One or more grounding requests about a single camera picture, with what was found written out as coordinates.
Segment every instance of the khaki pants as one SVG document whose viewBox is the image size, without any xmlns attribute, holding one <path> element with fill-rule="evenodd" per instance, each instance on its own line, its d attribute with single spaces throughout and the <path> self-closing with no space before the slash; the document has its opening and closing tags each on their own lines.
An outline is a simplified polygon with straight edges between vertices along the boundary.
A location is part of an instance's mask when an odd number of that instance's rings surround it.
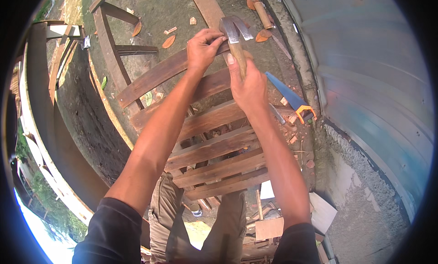
<svg viewBox="0 0 438 264">
<path fill-rule="evenodd" d="M 222 195 L 216 221 L 202 250 L 190 244 L 180 215 L 184 208 L 181 207 L 183 192 L 169 173 L 163 173 L 156 183 L 149 210 L 151 263 L 186 260 L 239 264 L 246 234 L 244 191 Z"/>
</svg>

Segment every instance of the forearm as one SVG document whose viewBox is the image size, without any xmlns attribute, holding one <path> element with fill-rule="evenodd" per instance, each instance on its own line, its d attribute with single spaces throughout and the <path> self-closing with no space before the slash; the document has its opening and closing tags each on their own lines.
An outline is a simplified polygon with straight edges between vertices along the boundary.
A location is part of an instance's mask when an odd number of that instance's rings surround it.
<svg viewBox="0 0 438 264">
<path fill-rule="evenodd" d="M 116 198 L 143 215 L 155 183 L 172 152 L 203 71 L 188 70 L 142 130 L 117 181 L 105 197 Z"/>
<path fill-rule="evenodd" d="M 284 229 L 310 223 L 309 194 L 300 167 L 268 107 L 247 113 L 266 159 L 272 189 L 284 217 Z"/>
</svg>

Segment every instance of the paint can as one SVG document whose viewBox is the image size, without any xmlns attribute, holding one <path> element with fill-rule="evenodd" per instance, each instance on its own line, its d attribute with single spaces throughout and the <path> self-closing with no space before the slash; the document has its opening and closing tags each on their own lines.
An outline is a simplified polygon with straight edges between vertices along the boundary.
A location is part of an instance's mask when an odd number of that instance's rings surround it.
<svg viewBox="0 0 438 264">
<path fill-rule="evenodd" d="M 199 204 L 192 204 L 192 205 L 190 205 L 190 211 L 192 212 L 192 214 L 195 216 L 195 217 L 200 217 L 200 216 L 202 216 L 202 209 L 201 209 L 201 207 L 199 206 Z"/>
</svg>

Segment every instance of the corrugated metal sheet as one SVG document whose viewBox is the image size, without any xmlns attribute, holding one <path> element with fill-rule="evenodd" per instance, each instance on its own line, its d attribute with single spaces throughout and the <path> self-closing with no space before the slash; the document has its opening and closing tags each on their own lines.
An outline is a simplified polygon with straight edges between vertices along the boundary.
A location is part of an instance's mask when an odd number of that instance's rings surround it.
<svg viewBox="0 0 438 264">
<path fill-rule="evenodd" d="M 387 175 L 410 220 L 434 144 L 430 80 L 394 0 L 283 0 L 308 49 L 324 115 Z"/>
</svg>

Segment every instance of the hand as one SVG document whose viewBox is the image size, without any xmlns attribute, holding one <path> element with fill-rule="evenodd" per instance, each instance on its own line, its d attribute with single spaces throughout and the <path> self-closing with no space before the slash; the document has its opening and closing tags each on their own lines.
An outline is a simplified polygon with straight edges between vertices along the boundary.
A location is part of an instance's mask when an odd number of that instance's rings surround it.
<svg viewBox="0 0 438 264">
<path fill-rule="evenodd" d="M 231 92 L 238 106 L 247 117 L 257 115 L 261 109 L 269 110 L 266 75 L 260 73 L 254 62 L 247 58 L 246 78 L 242 81 L 240 68 L 232 54 L 228 54 L 228 69 L 231 76 Z"/>
<path fill-rule="evenodd" d="M 202 29 L 187 43 L 188 69 L 207 70 L 216 56 L 219 46 L 227 38 L 214 29 Z"/>
</svg>

